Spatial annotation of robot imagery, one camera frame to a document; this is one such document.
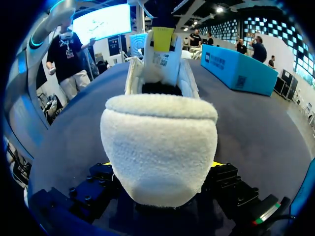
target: gray table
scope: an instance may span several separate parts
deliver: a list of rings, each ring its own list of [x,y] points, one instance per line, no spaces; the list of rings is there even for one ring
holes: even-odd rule
[[[269,194],[293,199],[311,161],[306,144],[285,109],[271,97],[232,91],[190,60],[201,99],[219,114],[215,161],[230,162],[242,179]],[[107,162],[99,122],[110,97],[124,93],[128,63],[115,65],[80,92],[48,130],[33,162],[29,197],[51,187],[68,194],[89,167]]]

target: person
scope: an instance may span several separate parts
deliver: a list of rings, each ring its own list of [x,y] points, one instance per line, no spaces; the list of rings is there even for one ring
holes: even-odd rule
[[[276,69],[276,68],[275,68],[275,65],[274,65],[274,61],[275,61],[275,60],[276,60],[275,56],[272,55],[272,56],[271,56],[271,60],[269,60],[269,62],[268,62],[268,66],[270,66],[270,67],[273,68],[273,69]]]
[[[254,48],[254,54],[252,58],[264,63],[267,59],[267,51],[262,44],[262,38],[257,36],[252,42],[250,42],[250,46]]]
[[[247,53],[247,48],[246,48],[246,46],[244,45],[244,40],[243,40],[242,38],[240,38],[240,39],[237,41],[237,44],[235,45],[235,48],[236,48],[236,51],[237,51],[237,52],[246,55],[246,53]]]
[[[78,90],[81,91],[90,83],[77,53],[95,43],[95,39],[92,38],[88,44],[82,45],[78,35],[74,32],[71,37],[72,31],[68,29],[71,23],[71,18],[62,22],[59,35],[52,40],[48,49],[46,62],[49,74],[53,75],[56,72],[58,84],[69,101],[77,95]],[[62,35],[65,33],[68,33],[69,37],[62,39]]]
[[[199,30],[196,29],[194,33],[191,33],[189,36],[190,46],[198,47],[201,46],[201,37],[199,35]]]
[[[214,42],[213,42],[212,34],[210,32],[208,32],[207,36],[208,36],[207,44],[213,46]]]

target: yellow accent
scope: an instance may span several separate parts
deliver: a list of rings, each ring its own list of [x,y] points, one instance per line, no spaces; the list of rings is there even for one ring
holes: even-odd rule
[[[168,53],[174,29],[167,27],[153,27],[154,51]]]
[[[215,166],[223,166],[224,164],[221,164],[219,162],[213,162],[211,167],[215,167]]]
[[[110,165],[110,162],[107,162],[107,163],[102,163],[102,165]],[[212,163],[212,166],[211,167],[215,167],[215,166],[223,166],[224,164],[221,164],[221,163],[219,163],[219,162],[213,162]]]

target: white panel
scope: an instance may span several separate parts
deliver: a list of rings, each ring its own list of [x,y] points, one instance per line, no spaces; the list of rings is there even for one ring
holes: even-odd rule
[[[267,50],[267,60],[265,64],[268,64],[268,61],[271,59],[271,56],[276,57],[275,67],[276,70],[281,73],[283,69],[292,73],[293,72],[293,63],[294,55],[288,48],[288,46],[281,40],[276,37],[268,36],[265,34],[256,33],[256,36],[260,36],[263,39],[263,44]]]

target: display screen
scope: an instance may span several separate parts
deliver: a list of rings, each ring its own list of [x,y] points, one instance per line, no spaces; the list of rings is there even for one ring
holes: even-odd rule
[[[73,20],[73,31],[83,44],[88,43],[91,38],[100,40],[131,32],[130,6],[120,4],[83,15]]]

